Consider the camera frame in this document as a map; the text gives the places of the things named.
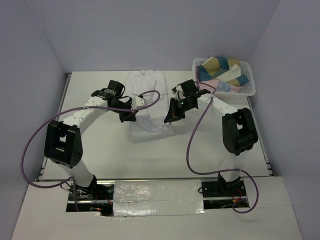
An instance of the white tabletop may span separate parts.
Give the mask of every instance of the white tabletop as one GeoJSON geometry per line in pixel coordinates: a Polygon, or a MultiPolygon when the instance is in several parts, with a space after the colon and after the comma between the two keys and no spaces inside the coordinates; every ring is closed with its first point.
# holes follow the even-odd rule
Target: white tabletop
{"type": "MultiPolygon", "coordinates": [[[[68,191],[28,187],[13,240],[302,240],[281,177],[256,177],[256,209],[238,214],[211,209],[196,215],[104,217],[96,212],[66,212],[68,191]]],[[[249,204],[255,189],[244,180],[249,204]]]]}
{"type": "MultiPolygon", "coordinates": [[[[128,71],[73,72],[62,111],[82,106],[92,92],[108,86],[109,80],[125,84],[128,71]]],[[[169,97],[177,84],[192,79],[191,71],[164,71],[169,97]]],[[[249,107],[247,99],[229,99],[227,103],[238,108],[249,107]]],[[[98,179],[157,179],[198,178],[186,165],[186,149],[191,132],[201,110],[186,112],[186,118],[174,122],[174,136],[160,140],[132,143],[129,125],[121,123],[118,114],[108,112],[92,124],[82,136],[83,161],[98,179]]],[[[218,169],[224,158],[229,158],[222,141],[222,126],[207,115],[192,142],[190,162],[199,172],[218,169]]],[[[243,169],[252,176],[269,176],[260,142],[248,152],[243,169]]],[[[47,161],[42,180],[67,178],[67,174],[50,160],[47,161]]]]}

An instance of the white laundry basket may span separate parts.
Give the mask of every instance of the white laundry basket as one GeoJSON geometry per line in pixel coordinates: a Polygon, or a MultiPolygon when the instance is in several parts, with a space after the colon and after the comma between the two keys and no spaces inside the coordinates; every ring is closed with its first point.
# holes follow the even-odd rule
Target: white laundry basket
{"type": "MultiPolygon", "coordinates": [[[[200,66],[207,60],[208,60],[207,58],[196,58],[195,60],[193,60],[192,72],[193,72],[195,81],[197,80],[196,67],[200,66]]],[[[255,79],[249,63],[245,61],[240,61],[240,68],[241,68],[241,74],[246,75],[246,77],[249,79],[249,81],[245,85],[243,85],[243,89],[239,92],[217,91],[214,95],[216,95],[217,97],[226,98],[226,97],[232,97],[232,96],[248,97],[256,94],[255,79]]]]}

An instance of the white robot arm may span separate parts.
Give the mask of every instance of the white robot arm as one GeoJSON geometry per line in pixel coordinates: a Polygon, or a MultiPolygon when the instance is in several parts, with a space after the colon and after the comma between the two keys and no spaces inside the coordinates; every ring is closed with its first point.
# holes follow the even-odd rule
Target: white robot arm
{"type": "MultiPolygon", "coordinates": [[[[125,87],[111,80],[107,88],[95,91],[82,110],[78,110],[62,121],[51,121],[47,127],[44,155],[59,164],[66,173],[75,179],[77,187],[92,194],[96,192],[97,179],[87,169],[82,160],[83,148],[81,136],[101,115],[105,109],[89,106],[112,107],[117,109],[137,109],[146,105],[142,97],[135,96],[126,102],[121,101],[125,87]]],[[[137,111],[113,111],[119,114],[121,122],[136,120],[137,111]]]]}
{"type": "MultiPolygon", "coordinates": [[[[170,100],[170,109],[165,122],[184,119],[185,112],[197,108],[205,111],[222,123],[222,140],[231,154],[219,165],[219,170],[241,169],[247,152],[258,141],[258,134],[252,114],[248,108],[238,109],[214,97],[206,89],[199,90],[193,80],[179,85],[182,91],[173,89],[175,97],[170,100]]],[[[240,171],[227,171],[219,174],[225,185],[240,179],[240,171]]]]}

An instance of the white wall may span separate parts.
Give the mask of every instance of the white wall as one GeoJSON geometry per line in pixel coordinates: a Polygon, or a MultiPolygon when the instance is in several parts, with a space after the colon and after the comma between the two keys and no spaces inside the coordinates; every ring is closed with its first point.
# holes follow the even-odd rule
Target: white wall
{"type": "Polygon", "coordinates": [[[280,0],[26,0],[66,71],[248,60],[280,0]]]}
{"type": "Polygon", "coordinates": [[[281,0],[250,59],[271,166],[305,240],[320,239],[320,1],[281,0]]]}
{"type": "MultiPolygon", "coordinates": [[[[20,157],[32,132],[58,110],[64,70],[23,0],[0,1],[0,239],[9,240],[27,184],[20,157]]],[[[35,179],[43,161],[44,132],[26,169],[35,179]]]]}

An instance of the cable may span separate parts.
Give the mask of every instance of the cable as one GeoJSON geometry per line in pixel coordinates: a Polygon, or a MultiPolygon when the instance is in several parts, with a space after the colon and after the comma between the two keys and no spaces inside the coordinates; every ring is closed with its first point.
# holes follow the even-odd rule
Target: cable
{"type": "Polygon", "coordinates": [[[121,93],[121,97],[124,95],[125,91],[126,91],[126,87],[123,86],[123,91],[122,91],[122,93],[121,93]]]}
{"type": "Polygon", "coordinates": [[[77,204],[77,186],[76,186],[76,180],[73,178],[73,199],[74,199],[74,207],[77,212],[79,212],[78,204],[77,204]]]}
{"type": "MultiPolygon", "coordinates": [[[[104,109],[104,110],[120,111],[120,112],[135,112],[135,111],[139,111],[139,110],[144,110],[144,109],[150,108],[151,106],[155,105],[160,99],[160,93],[158,91],[156,91],[156,90],[145,91],[145,92],[141,93],[141,95],[148,94],[148,93],[156,93],[158,95],[157,99],[153,103],[151,103],[150,105],[138,107],[136,109],[121,109],[121,108],[108,107],[108,106],[87,106],[86,108],[88,108],[88,109],[104,109]]],[[[43,124],[41,124],[41,126],[38,127],[38,129],[35,130],[35,132],[28,139],[28,141],[26,142],[25,147],[23,149],[21,160],[20,160],[20,171],[21,171],[23,179],[28,184],[30,184],[33,187],[39,188],[39,189],[51,189],[51,188],[55,188],[55,187],[61,186],[62,184],[65,184],[66,182],[73,180],[73,177],[71,176],[71,177],[67,178],[66,180],[62,180],[61,182],[53,184],[53,185],[45,186],[45,185],[35,184],[27,177],[27,175],[25,173],[25,169],[24,169],[24,162],[25,162],[26,152],[28,150],[28,147],[29,147],[31,141],[35,138],[35,136],[39,133],[39,131],[44,126],[46,126],[52,120],[56,119],[57,117],[59,117],[59,116],[61,116],[63,114],[66,114],[66,113],[69,113],[69,112],[73,112],[73,111],[77,111],[77,110],[83,110],[83,109],[84,109],[84,107],[81,106],[81,107],[71,108],[71,109],[68,109],[68,110],[65,110],[65,111],[62,111],[62,112],[58,113],[57,115],[51,117],[50,119],[45,121],[43,124]]]]}
{"type": "MultiPolygon", "coordinates": [[[[209,87],[213,88],[213,91],[212,91],[211,94],[214,94],[214,93],[217,91],[217,89],[216,89],[215,87],[210,86],[209,84],[206,84],[206,83],[203,83],[203,82],[197,82],[197,83],[198,83],[198,84],[203,84],[203,85],[206,85],[206,86],[209,86],[209,87]]],[[[209,108],[211,107],[211,104],[213,103],[213,101],[214,101],[214,98],[213,98],[213,96],[211,96],[211,99],[210,99],[210,102],[209,102],[208,106],[207,106],[207,107],[205,108],[205,110],[203,111],[201,117],[199,118],[198,122],[196,123],[196,125],[195,125],[195,127],[194,127],[194,129],[193,129],[193,131],[192,131],[192,134],[191,134],[190,139],[189,139],[189,142],[188,142],[188,146],[187,146],[187,148],[186,148],[186,165],[187,165],[188,169],[189,169],[192,173],[197,174],[197,175],[211,175],[211,174],[219,174],[219,173],[234,172],[234,171],[241,171],[241,172],[243,172],[244,174],[246,174],[246,175],[250,178],[250,180],[252,181],[252,183],[253,183],[253,185],[254,185],[254,188],[255,188],[255,191],[256,191],[256,199],[255,199],[255,202],[254,202],[253,206],[252,206],[250,209],[246,210],[246,211],[238,211],[238,210],[235,208],[236,204],[238,204],[238,203],[240,203],[240,202],[244,202],[244,201],[246,201],[246,199],[240,199],[240,200],[238,200],[238,201],[236,201],[236,202],[234,202],[234,203],[232,204],[232,209],[233,209],[236,213],[238,213],[238,214],[246,214],[246,213],[251,212],[251,211],[257,206],[258,201],[259,201],[259,189],[258,189],[257,183],[255,182],[255,180],[253,179],[253,177],[252,177],[248,172],[246,172],[245,170],[242,170],[242,169],[224,169],[224,170],[216,170],[216,171],[209,171],[209,172],[198,172],[198,171],[193,170],[192,167],[191,167],[191,165],[190,165],[189,154],[190,154],[190,147],[191,147],[192,140],[194,139],[194,136],[195,136],[195,134],[196,134],[196,131],[197,131],[197,129],[198,129],[198,127],[199,127],[202,119],[205,117],[207,111],[208,111],[209,108]]]]}

